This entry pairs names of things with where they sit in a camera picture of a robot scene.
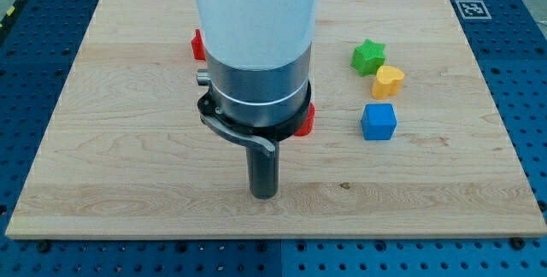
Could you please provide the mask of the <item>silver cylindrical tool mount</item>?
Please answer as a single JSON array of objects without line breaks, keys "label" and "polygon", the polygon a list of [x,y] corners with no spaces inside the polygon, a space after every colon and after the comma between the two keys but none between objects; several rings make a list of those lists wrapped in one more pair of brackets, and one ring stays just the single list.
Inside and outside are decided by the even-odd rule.
[{"label": "silver cylindrical tool mount", "polygon": [[274,69],[235,68],[207,54],[197,73],[208,91],[198,100],[201,121],[222,138],[276,156],[278,142],[306,121],[311,99],[311,49]]}]

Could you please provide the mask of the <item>red block behind arm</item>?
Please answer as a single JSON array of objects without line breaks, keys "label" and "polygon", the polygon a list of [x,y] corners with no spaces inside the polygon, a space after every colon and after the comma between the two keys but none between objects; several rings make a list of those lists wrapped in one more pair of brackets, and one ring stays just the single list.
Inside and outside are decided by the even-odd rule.
[{"label": "red block behind arm", "polygon": [[191,48],[193,56],[196,60],[199,61],[205,61],[206,55],[205,55],[205,48],[202,40],[201,31],[199,29],[195,30],[195,35],[191,40]]}]

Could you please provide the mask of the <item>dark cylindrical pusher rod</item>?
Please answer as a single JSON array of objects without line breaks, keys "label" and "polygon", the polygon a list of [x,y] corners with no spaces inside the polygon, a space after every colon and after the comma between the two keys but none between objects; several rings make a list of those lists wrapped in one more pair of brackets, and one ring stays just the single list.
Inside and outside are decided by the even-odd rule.
[{"label": "dark cylindrical pusher rod", "polygon": [[259,199],[269,199],[278,191],[279,143],[273,141],[273,147],[272,156],[267,156],[258,149],[246,149],[250,192]]}]

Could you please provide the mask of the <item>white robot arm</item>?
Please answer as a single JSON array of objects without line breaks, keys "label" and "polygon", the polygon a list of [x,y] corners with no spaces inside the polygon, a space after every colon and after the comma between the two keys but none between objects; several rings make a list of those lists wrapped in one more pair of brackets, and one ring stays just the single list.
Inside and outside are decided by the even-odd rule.
[{"label": "white robot arm", "polygon": [[202,122],[246,149],[251,194],[273,197],[279,144],[309,114],[317,0],[195,0],[207,67]]}]

